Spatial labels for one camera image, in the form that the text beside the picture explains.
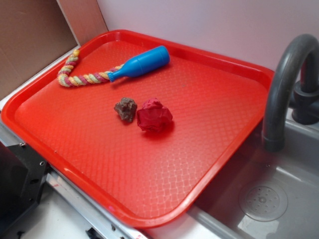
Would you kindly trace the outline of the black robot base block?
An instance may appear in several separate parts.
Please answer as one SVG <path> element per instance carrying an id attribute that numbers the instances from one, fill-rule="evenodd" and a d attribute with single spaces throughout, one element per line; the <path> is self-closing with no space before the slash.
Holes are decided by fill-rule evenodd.
<path id="1" fill-rule="evenodd" d="M 0 235 L 40 202 L 48 164 L 30 146 L 0 145 Z"/>

